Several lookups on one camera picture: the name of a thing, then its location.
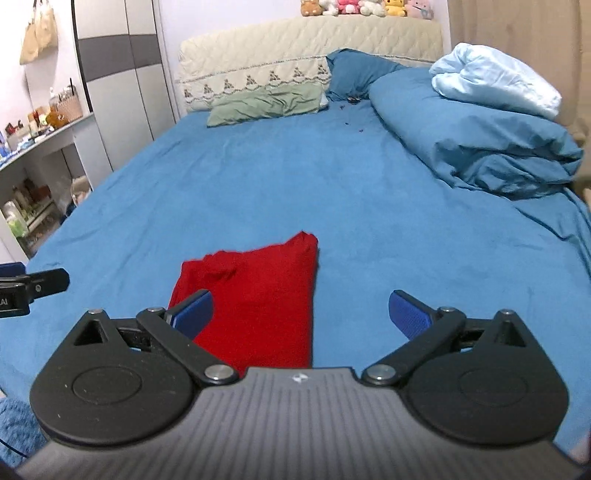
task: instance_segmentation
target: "plush toy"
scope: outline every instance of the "plush toy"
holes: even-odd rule
[[[406,9],[409,17],[424,18],[425,20],[433,18],[433,10],[431,10],[429,0],[408,0]]]
[[[323,15],[339,15],[339,4],[337,0],[320,0],[320,6],[324,8]]]
[[[315,17],[322,15],[322,7],[318,0],[301,0],[300,12],[304,17]]]
[[[358,14],[359,0],[339,0],[339,13]]]
[[[386,15],[406,17],[406,10],[402,0],[384,0],[384,8],[386,9]]]
[[[359,13],[366,17],[370,15],[377,15],[378,17],[386,16],[386,10],[384,10],[382,0],[361,0],[359,7]]]

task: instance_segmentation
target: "silver bolt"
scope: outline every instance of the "silver bolt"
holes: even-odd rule
[[[227,380],[234,374],[229,365],[210,365],[205,369],[205,376],[211,380]]]
[[[369,367],[367,370],[367,375],[369,378],[373,380],[391,380],[396,376],[396,370],[384,364],[376,364]]]

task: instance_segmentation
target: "pink plush toy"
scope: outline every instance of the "pink plush toy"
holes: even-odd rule
[[[339,13],[358,14],[359,0],[339,0]]]
[[[431,10],[429,0],[408,0],[406,9],[408,17],[423,18],[425,20],[433,18],[433,10]]]

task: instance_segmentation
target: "folded red shirt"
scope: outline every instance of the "folded red shirt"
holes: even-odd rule
[[[213,318],[193,342],[232,365],[309,368],[318,240],[300,232],[281,245],[183,263],[169,307],[205,288]]]

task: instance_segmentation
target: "hanging bag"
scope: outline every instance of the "hanging bag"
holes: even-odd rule
[[[56,48],[57,25],[53,8],[48,0],[40,0],[37,9],[37,0],[33,2],[33,15],[25,30],[25,38],[22,42],[20,64],[26,65],[46,50]]]

